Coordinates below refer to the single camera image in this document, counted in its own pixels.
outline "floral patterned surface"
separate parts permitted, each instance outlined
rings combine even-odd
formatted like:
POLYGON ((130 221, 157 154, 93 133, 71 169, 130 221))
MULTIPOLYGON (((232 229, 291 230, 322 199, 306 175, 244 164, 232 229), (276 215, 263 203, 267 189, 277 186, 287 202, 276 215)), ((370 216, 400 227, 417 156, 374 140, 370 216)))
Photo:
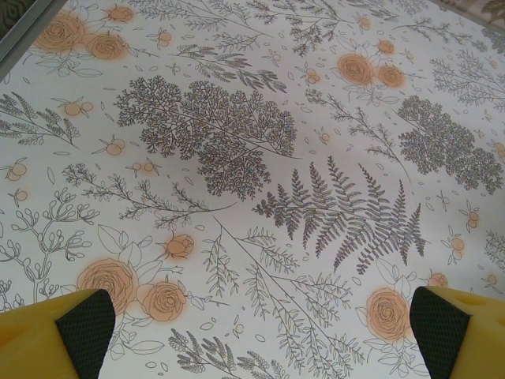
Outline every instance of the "floral patterned surface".
POLYGON ((0 310, 109 291, 101 377, 427 377, 505 290, 503 41, 413 0, 71 0, 2 83, 0 310))

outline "black mesh pad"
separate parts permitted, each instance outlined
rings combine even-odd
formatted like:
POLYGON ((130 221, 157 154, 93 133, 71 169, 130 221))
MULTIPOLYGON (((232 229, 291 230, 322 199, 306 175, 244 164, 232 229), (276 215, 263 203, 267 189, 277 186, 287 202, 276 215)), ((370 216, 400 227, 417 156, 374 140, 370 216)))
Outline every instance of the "black mesh pad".
POLYGON ((470 315, 430 290, 416 289, 410 324, 432 379, 449 379, 470 315))
POLYGON ((80 379, 97 379, 114 331, 110 296, 99 290, 55 321, 80 379))

